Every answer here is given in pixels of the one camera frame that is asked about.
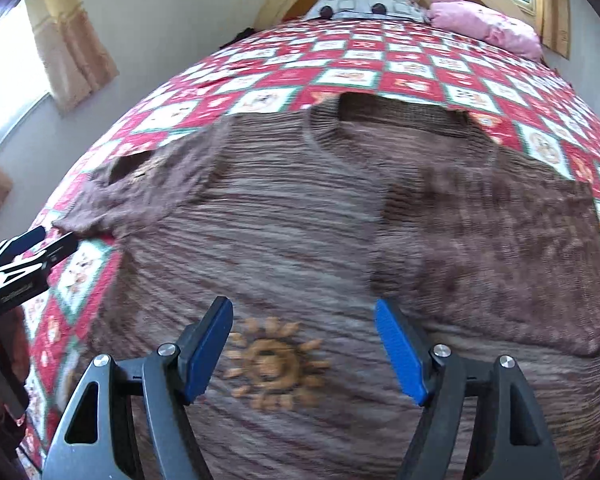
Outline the person's left hand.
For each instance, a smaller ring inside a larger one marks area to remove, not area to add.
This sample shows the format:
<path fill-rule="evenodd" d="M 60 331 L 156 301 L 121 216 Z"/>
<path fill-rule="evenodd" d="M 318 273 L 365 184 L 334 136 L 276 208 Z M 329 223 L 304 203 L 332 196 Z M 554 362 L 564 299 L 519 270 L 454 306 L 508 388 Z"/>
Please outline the person's left hand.
<path fill-rule="evenodd" d="M 18 306 L 0 317 L 0 420 L 6 414 L 15 420 L 24 415 L 29 372 L 26 321 L 23 307 Z"/>

